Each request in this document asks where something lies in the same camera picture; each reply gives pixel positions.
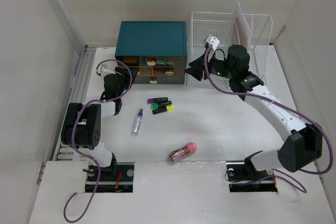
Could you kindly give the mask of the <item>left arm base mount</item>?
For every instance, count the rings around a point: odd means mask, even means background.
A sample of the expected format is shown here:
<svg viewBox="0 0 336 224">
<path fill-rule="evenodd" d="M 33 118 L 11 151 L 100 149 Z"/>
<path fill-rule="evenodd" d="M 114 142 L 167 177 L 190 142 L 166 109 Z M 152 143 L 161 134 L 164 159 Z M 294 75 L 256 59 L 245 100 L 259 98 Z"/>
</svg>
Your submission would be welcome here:
<svg viewBox="0 0 336 224">
<path fill-rule="evenodd" d="M 92 193 L 98 178 L 98 169 L 92 164 L 88 169 L 83 170 L 87 173 L 85 192 Z M 134 163 L 117 163 L 112 172 L 109 167 L 101 169 L 97 193 L 132 193 L 134 179 Z"/>
</svg>

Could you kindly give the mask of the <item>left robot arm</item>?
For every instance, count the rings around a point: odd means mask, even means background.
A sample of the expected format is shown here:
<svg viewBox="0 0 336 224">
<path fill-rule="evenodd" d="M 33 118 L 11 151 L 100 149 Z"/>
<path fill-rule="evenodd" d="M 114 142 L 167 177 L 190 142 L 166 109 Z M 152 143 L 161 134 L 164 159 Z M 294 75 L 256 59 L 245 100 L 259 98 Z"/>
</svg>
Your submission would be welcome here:
<svg viewBox="0 0 336 224">
<path fill-rule="evenodd" d="M 85 157 L 93 157 L 97 163 L 93 165 L 93 174 L 98 173 L 105 180 L 117 176 L 118 168 L 115 155 L 107 150 L 100 141 L 101 120 L 118 115 L 121 107 L 121 95 L 134 83 L 138 71 L 136 69 L 115 67 L 112 71 L 106 64 L 100 68 L 103 88 L 98 102 L 88 106 L 82 103 L 70 103 L 61 130 L 61 142 L 76 147 Z"/>
</svg>

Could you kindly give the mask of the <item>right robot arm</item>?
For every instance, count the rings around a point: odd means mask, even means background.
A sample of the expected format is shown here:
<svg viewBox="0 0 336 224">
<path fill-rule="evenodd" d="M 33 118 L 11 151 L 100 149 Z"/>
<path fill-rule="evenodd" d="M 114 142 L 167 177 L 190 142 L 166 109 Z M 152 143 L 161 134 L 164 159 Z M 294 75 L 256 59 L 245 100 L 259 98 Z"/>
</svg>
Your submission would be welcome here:
<svg viewBox="0 0 336 224">
<path fill-rule="evenodd" d="M 262 171 L 284 168 L 296 172 L 319 159 L 322 155 L 322 134 L 317 126 L 295 117 L 274 101 L 263 81 L 249 70 L 250 55 L 241 45 L 228 48 L 223 60 L 215 57 L 212 46 L 190 62 L 185 72 L 198 81 L 210 79 L 211 75 L 227 78 L 234 94 L 257 110 L 278 132 L 283 145 L 271 151 L 259 151 L 245 158 L 244 175 L 250 179 Z"/>
</svg>

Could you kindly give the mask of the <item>transparent drawer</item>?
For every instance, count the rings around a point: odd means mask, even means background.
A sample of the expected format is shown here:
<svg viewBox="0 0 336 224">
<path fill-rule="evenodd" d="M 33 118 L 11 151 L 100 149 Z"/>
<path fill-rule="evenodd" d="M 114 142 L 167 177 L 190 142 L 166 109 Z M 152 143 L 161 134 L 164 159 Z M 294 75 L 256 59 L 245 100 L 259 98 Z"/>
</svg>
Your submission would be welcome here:
<svg viewBox="0 0 336 224">
<path fill-rule="evenodd" d="M 187 57 L 150 57 L 150 56 L 116 56 L 127 66 L 153 67 L 153 66 L 173 66 L 185 67 Z"/>
</svg>

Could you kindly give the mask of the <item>green capsule stapler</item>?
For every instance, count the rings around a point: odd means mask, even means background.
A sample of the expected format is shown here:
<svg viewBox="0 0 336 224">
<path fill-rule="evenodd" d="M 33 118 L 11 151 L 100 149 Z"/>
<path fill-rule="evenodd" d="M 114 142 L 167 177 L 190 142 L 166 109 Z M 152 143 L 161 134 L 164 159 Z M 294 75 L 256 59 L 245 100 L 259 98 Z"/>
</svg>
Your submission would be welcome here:
<svg viewBox="0 0 336 224">
<path fill-rule="evenodd" d="M 173 66 L 174 65 L 174 62 L 169 61 L 169 60 L 162 60 L 162 59 L 157 59 L 155 63 L 157 66 Z"/>
</svg>

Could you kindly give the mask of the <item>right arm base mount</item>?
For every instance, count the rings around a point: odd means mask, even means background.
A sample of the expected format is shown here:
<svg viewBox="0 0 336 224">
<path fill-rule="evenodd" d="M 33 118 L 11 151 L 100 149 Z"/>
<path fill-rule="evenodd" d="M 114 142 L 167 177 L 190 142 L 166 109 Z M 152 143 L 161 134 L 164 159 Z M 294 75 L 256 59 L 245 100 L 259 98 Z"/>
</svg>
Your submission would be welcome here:
<svg viewBox="0 0 336 224">
<path fill-rule="evenodd" d="M 277 193 L 273 172 L 257 171 L 251 162 L 251 156 L 242 161 L 227 161 L 225 179 L 230 193 Z"/>
</svg>

